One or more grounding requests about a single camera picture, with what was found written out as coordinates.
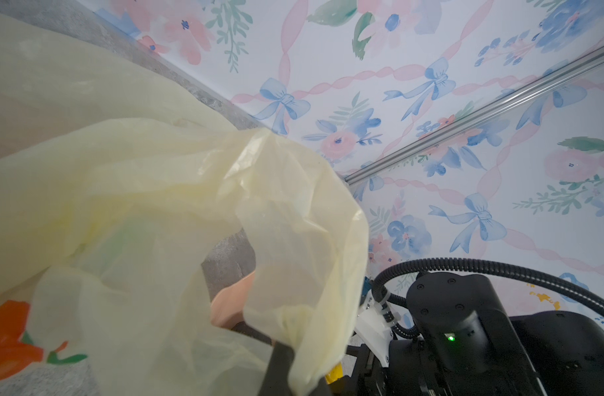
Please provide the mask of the yellow plastic bag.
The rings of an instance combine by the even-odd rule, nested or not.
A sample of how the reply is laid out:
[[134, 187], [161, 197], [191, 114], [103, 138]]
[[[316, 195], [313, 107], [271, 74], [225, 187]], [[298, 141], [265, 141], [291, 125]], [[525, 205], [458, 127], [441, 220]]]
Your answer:
[[202, 264], [244, 232], [244, 317], [307, 395], [346, 353], [368, 225], [313, 150], [237, 130], [180, 85], [0, 14], [0, 298], [87, 356], [103, 395], [255, 395], [273, 348], [217, 328]]

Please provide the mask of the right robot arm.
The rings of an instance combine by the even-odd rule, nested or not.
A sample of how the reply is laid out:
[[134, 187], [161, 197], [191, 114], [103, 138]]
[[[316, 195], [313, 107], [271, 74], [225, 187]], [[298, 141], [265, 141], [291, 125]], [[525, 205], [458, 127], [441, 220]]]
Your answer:
[[587, 316], [511, 317], [487, 277], [448, 272], [406, 300], [419, 337], [389, 346], [392, 395], [604, 395], [604, 331]]

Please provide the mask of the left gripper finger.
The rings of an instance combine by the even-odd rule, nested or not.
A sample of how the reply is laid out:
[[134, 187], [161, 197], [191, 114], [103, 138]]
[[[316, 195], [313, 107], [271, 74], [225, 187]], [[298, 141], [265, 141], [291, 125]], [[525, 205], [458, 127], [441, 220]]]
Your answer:
[[262, 381], [259, 396], [293, 396], [288, 377], [295, 359], [293, 348], [276, 342]]

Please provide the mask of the pink scalloped plate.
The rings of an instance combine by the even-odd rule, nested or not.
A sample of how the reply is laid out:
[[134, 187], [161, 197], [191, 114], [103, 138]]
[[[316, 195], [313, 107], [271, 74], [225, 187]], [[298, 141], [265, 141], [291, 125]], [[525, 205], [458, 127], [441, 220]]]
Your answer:
[[213, 298], [210, 306], [210, 322], [217, 328], [232, 329], [243, 318], [243, 309], [247, 303], [247, 297], [252, 289], [255, 272], [236, 283], [223, 288]]

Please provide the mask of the yellow lemon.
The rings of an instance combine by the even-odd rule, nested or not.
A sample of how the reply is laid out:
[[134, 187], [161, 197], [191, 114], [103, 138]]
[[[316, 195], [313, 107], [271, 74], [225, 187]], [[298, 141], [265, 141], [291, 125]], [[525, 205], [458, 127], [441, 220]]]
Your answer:
[[325, 376], [325, 381], [327, 384], [332, 384], [337, 382], [339, 379], [344, 377], [343, 365], [338, 363], [336, 366], [331, 369]]

